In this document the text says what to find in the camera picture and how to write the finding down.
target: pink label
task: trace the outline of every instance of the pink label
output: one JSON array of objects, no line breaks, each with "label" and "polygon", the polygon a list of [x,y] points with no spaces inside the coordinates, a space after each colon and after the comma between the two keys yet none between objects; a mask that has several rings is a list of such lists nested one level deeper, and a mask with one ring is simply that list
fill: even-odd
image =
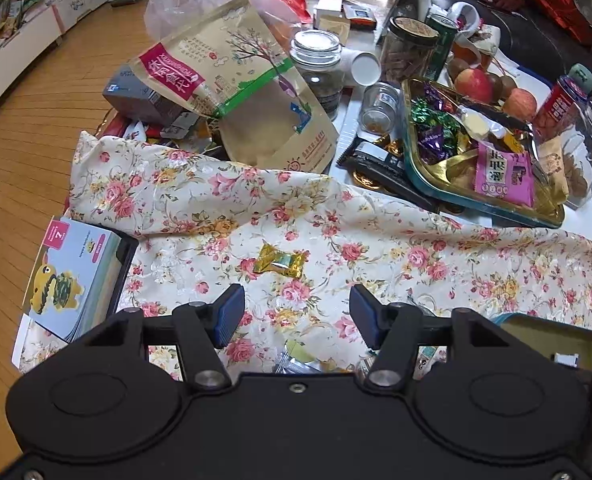
[{"label": "pink label", "polygon": [[94,251],[94,254],[92,255],[92,263],[95,264],[96,260],[98,259],[98,255],[100,254],[100,249],[103,248],[103,244],[105,243],[105,235],[102,234],[100,235],[100,238],[98,238],[98,243],[96,244],[96,250]]},{"label": "pink label", "polygon": [[69,228],[70,225],[67,222],[52,220],[49,227],[47,227],[47,232],[45,232],[45,237],[42,239],[42,243],[52,249],[60,249],[65,241],[65,235]]},{"label": "pink label", "polygon": [[171,57],[160,43],[140,56],[140,60],[149,75],[185,101],[191,97],[198,85],[205,81],[196,70]]}]

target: wooden floor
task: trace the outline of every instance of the wooden floor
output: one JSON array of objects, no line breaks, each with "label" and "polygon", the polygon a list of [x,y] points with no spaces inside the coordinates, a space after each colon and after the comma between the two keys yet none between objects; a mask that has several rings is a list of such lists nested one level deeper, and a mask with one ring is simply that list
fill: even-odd
[{"label": "wooden floor", "polygon": [[151,44],[146,4],[96,10],[47,53],[0,105],[0,469],[20,452],[5,418],[23,293],[52,215],[62,213],[78,134],[108,108],[101,92],[121,62]]}]

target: green can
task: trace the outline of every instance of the green can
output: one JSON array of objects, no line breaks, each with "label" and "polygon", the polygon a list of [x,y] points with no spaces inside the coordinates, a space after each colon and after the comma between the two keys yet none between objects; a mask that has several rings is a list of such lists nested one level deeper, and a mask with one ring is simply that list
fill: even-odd
[{"label": "green can", "polygon": [[441,35],[433,49],[433,54],[425,71],[425,77],[435,81],[441,74],[442,67],[445,66],[451,45],[458,32],[458,25],[439,14],[430,14],[427,16],[425,23]]}]

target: yellow cartoon character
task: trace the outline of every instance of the yellow cartoon character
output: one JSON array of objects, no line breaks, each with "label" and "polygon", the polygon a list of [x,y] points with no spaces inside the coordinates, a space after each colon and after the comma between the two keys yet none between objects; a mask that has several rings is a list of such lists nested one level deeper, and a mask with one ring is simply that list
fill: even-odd
[{"label": "yellow cartoon character", "polygon": [[56,274],[56,269],[43,260],[34,276],[34,293],[29,304],[37,314],[42,314],[45,306],[52,304],[56,310],[78,308],[77,296],[83,293],[83,287],[73,274],[66,270]]}]

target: floral tablecloth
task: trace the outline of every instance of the floral tablecloth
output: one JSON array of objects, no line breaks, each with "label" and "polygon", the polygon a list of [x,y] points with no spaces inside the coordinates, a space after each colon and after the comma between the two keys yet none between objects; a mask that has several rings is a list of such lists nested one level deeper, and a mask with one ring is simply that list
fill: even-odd
[{"label": "floral tablecloth", "polygon": [[[562,230],[482,228],[374,197],[324,175],[257,170],[146,143],[81,133],[71,217],[140,239],[118,308],[164,316],[245,287],[246,311],[220,357],[232,376],[271,371],[295,340],[328,368],[367,349],[348,314],[349,288],[381,302],[523,312],[592,329],[592,242]],[[264,242],[306,252],[303,277],[256,274]],[[31,324],[27,370],[64,343]],[[150,360],[179,376],[175,351]]]}]

